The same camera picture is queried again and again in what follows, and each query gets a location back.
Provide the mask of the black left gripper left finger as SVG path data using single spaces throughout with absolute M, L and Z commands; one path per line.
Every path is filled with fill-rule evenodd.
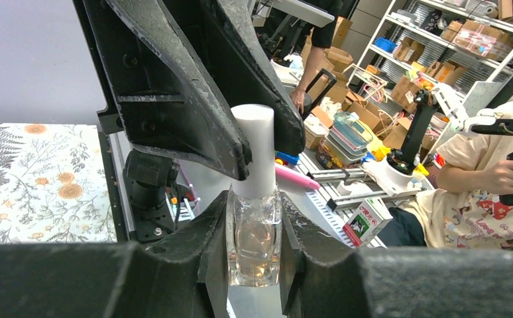
M 226 317 L 226 203 L 148 245 L 0 244 L 0 317 Z

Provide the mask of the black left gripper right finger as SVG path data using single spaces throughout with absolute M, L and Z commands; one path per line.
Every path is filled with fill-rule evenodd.
M 289 317 L 513 317 L 502 251 L 350 248 L 282 196 L 280 301 Z

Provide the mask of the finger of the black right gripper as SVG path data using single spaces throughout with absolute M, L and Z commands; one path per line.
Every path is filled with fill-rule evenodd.
M 274 109 L 274 148 L 305 148 L 301 115 L 276 75 L 254 30 L 246 1 L 165 1 L 230 107 L 256 103 Z
M 75 1 L 106 106 L 106 134 L 139 152 L 197 162 L 235 180 L 251 150 L 230 107 L 163 1 Z

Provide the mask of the clear nail polish bottle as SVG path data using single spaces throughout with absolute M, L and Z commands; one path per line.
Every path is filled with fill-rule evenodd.
M 229 284 L 250 288 L 278 284 L 282 200 L 278 188 L 260 199 L 229 191 L 226 204 Z

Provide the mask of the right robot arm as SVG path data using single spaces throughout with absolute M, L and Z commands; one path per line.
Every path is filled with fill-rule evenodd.
M 304 126 L 261 48 L 244 1 L 75 1 L 106 100 L 102 131 L 115 150 L 122 239 L 154 242 L 178 226 L 179 161 L 243 180 L 256 156 L 232 108 L 274 110 L 275 149 L 297 155 Z

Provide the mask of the green white carton box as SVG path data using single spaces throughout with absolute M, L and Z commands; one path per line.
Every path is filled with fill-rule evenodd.
M 381 198 L 368 197 L 355 209 L 343 231 L 353 246 L 366 246 L 391 220 L 392 215 Z

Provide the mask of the standing person in black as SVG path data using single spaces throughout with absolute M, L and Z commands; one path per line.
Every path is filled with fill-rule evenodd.
M 337 19 L 343 7 L 343 1 L 341 0 L 306 1 L 306 3 L 326 11 L 330 15 L 333 15 L 334 20 L 323 27 L 318 27 L 313 24 L 306 23 L 298 38 L 297 44 L 303 46 L 305 42 L 304 37 L 309 34 L 312 35 L 312 44 L 306 58 L 306 64 L 304 66 L 302 78 L 298 85 L 295 87 L 294 91 L 289 93 L 292 103 L 302 115 L 306 112 L 304 106 L 306 89 L 315 78 L 318 68 L 321 66 L 325 56 L 325 50 L 331 48 Z

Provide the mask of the pink toy wand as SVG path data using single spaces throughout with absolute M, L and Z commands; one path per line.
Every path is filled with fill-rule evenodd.
M 310 177 L 278 163 L 275 163 L 275 172 L 277 177 L 306 189 L 318 190 L 321 187 L 318 182 Z

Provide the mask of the stacked plastic containers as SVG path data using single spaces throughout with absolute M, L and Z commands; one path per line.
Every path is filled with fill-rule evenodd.
M 353 161 L 360 161 L 369 152 L 373 133 L 364 125 L 358 114 L 340 111 L 335 114 L 328 138 Z

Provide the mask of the floral tablecloth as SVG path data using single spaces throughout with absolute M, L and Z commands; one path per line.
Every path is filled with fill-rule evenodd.
M 0 244 L 116 240 L 97 128 L 0 123 Z

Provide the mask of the seated person in cream shirt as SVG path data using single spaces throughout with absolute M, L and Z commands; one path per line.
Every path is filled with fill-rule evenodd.
M 513 254 L 513 136 L 452 136 L 437 188 L 391 207 L 386 246 L 503 250 Z

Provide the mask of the white metal storage shelf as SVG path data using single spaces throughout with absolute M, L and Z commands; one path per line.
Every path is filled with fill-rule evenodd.
M 413 13 L 418 23 L 405 23 L 395 17 L 392 13 L 399 9 Z M 351 21 L 359 29 L 350 37 L 350 41 L 359 41 L 362 49 L 360 54 L 353 55 L 357 68 L 351 68 L 349 76 L 349 87 L 356 93 L 365 95 L 364 86 L 371 78 L 366 74 L 365 68 L 374 65 L 382 71 L 381 79 L 388 82 L 380 101 L 373 103 L 383 111 L 393 114 L 401 111 L 402 106 L 397 103 L 390 94 L 394 85 L 412 66 L 394 57 L 395 49 L 384 50 L 375 44 L 376 39 L 385 38 L 396 46 L 406 37 L 416 40 L 425 46 L 424 51 L 418 59 L 418 63 L 428 67 L 434 61 L 452 61 L 465 67 L 466 72 L 460 76 L 455 84 L 455 89 L 460 98 L 464 98 L 476 81 L 491 80 L 505 82 L 513 80 L 513 58 L 508 62 L 494 61 L 479 58 L 463 49 L 458 48 L 454 43 L 442 39 L 420 28 L 422 22 L 430 13 L 442 12 L 445 18 L 473 19 L 474 12 L 467 9 L 453 7 L 443 1 L 359 1 L 351 15 Z M 491 19 L 489 24 L 499 28 L 513 36 L 513 25 Z

